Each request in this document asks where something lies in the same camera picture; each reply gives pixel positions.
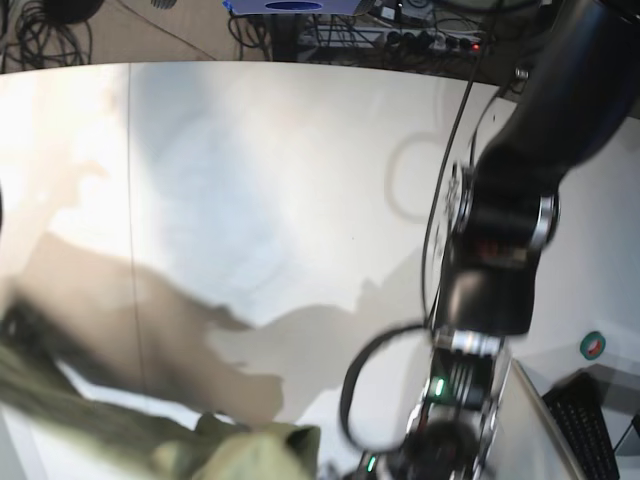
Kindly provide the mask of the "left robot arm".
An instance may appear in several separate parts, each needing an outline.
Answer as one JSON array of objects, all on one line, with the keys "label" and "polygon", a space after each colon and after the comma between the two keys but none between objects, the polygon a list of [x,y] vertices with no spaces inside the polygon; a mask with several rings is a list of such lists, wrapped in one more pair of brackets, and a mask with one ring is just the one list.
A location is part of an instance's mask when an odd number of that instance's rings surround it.
[{"label": "left robot arm", "polygon": [[369,357],[405,333],[389,329],[349,366],[339,420],[361,452],[356,479],[479,479],[491,472],[506,384],[507,342],[530,329],[536,273],[560,217],[559,188],[619,129],[639,89],[639,5],[566,1],[518,104],[466,165],[443,166],[423,262],[438,281],[421,290],[430,372],[402,441],[367,446],[352,433],[356,382]]}]

